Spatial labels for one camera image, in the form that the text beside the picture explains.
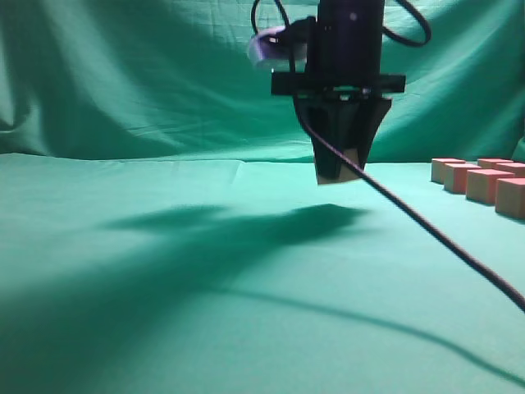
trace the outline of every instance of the green tabletop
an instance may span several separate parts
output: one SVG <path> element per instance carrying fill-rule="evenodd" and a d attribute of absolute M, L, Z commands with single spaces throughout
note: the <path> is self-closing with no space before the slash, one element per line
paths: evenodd
<path fill-rule="evenodd" d="M 525 225 L 367 170 L 525 291 Z M 0 155 L 0 392 L 525 392 L 525 316 L 310 163 Z"/>

